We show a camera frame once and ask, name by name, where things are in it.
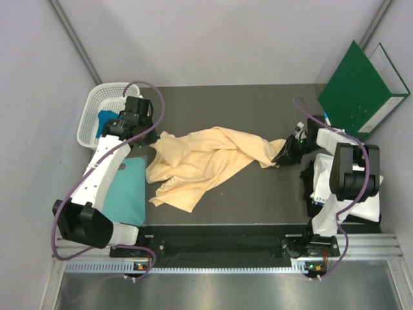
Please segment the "peach yellow t shirt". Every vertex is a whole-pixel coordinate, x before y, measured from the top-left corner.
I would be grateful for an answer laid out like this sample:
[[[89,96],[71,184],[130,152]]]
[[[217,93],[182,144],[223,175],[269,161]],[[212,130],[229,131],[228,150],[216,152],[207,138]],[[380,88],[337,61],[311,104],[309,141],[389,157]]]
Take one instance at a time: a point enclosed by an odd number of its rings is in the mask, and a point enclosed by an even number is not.
[[[277,165],[285,139],[266,139],[224,127],[212,127],[176,137],[164,131],[151,145],[156,155],[146,168],[149,184],[161,183],[149,202],[191,213],[204,194],[258,162]]]

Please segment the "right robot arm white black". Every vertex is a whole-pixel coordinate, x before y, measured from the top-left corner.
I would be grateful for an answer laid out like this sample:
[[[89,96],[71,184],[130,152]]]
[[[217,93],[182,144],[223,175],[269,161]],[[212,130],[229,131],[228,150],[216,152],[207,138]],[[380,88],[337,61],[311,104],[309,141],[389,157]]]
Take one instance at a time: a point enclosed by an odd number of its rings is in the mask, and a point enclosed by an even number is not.
[[[334,129],[323,116],[310,116],[307,126],[298,123],[273,159],[280,166],[298,165],[304,155],[323,149],[332,156],[328,183],[330,195],[310,222],[312,232],[301,239],[302,250],[311,256],[325,247],[324,238],[337,234],[350,211],[379,193],[380,150],[365,145],[344,131]]]

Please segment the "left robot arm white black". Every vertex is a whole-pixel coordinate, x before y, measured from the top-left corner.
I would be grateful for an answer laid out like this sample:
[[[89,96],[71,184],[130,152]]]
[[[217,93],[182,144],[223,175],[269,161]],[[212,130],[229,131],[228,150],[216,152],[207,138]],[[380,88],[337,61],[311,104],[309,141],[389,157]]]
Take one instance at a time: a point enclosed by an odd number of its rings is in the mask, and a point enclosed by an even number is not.
[[[97,149],[79,184],[52,208],[52,237],[102,249],[124,245],[132,256],[146,250],[146,240],[135,225],[118,223],[102,213],[107,191],[119,166],[134,144],[156,141],[149,99],[128,96],[118,117],[109,119],[98,139]]]

